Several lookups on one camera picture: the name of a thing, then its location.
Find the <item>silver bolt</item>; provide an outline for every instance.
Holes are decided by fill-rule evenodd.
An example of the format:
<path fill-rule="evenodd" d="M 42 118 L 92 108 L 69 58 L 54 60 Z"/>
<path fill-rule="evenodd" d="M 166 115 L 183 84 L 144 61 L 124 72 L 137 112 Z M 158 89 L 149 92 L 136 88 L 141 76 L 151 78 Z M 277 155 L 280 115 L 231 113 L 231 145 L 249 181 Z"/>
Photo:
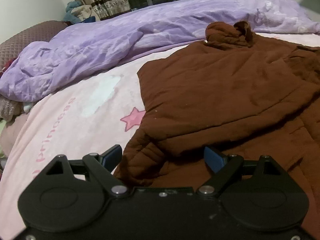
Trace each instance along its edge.
<path fill-rule="evenodd" d="M 159 193 L 159 197 L 166 197 L 168 194 L 167 193 L 165 193 L 165 192 L 160 192 Z"/>
<path fill-rule="evenodd" d="M 33 235 L 27 235 L 26 240 L 36 240 L 36 238 Z"/>
<path fill-rule="evenodd" d="M 214 192 L 214 187 L 211 187 L 211 186 L 201 186 L 199 188 L 199 192 L 202 193 L 202 194 L 211 194 Z"/>
<path fill-rule="evenodd" d="M 114 186 L 111 188 L 111 191 L 114 193 L 114 194 L 124 194 L 126 193 L 128 190 L 128 188 L 126 186 L 123 186 L 123 185 L 117 185 L 117 186 Z"/>

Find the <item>star print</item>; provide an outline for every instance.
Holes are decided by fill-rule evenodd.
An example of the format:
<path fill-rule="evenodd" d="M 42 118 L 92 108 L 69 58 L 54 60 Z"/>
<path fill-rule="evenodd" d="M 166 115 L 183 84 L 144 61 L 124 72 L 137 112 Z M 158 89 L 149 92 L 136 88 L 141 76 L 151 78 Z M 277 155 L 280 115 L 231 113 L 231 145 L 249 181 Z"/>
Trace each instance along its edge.
<path fill-rule="evenodd" d="M 124 131 L 127 132 L 135 125 L 140 125 L 145 113 L 146 111 L 139 111 L 134 107 L 129 115 L 121 118 L 120 120 L 126 123 Z"/>

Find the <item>brown garment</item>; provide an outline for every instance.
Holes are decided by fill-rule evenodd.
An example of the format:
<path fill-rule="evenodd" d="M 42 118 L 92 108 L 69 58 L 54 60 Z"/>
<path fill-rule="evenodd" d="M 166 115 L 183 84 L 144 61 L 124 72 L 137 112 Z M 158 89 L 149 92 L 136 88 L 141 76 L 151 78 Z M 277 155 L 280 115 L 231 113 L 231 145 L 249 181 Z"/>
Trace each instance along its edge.
<path fill-rule="evenodd" d="M 129 185 L 192 186 L 212 175 L 201 151 L 271 155 L 307 192 L 304 228 L 320 239 L 320 48 L 216 22 L 138 72 L 146 108 L 115 175 Z"/>

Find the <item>purple blanket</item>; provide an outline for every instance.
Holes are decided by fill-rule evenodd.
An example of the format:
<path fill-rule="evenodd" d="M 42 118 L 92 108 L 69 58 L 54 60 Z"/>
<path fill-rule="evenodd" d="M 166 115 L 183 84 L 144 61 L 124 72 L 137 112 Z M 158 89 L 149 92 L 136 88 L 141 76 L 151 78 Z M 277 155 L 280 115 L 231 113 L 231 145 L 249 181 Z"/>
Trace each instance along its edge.
<path fill-rule="evenodd" d="M 72 82 L 155 51 L 205 38 L 214 21 L 247 20 L 255 32 L 320 33 L 292 0 L 180 0 L 76 24 L 28 45 L 0 79 L 0 94 L 38 101 Z"/>

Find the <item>quilted fabric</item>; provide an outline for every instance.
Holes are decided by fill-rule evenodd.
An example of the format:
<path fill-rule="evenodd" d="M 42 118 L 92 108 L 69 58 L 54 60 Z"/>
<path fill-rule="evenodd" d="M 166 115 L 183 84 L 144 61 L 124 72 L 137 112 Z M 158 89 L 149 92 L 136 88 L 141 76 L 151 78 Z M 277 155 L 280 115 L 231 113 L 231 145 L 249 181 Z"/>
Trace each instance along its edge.
<path fill-rule="evenodd" d="M 50 41 L 67 25 L 59 21 L 47 21 L 32 26 L 0 44 L 0 69 L 33 41 Z"/>

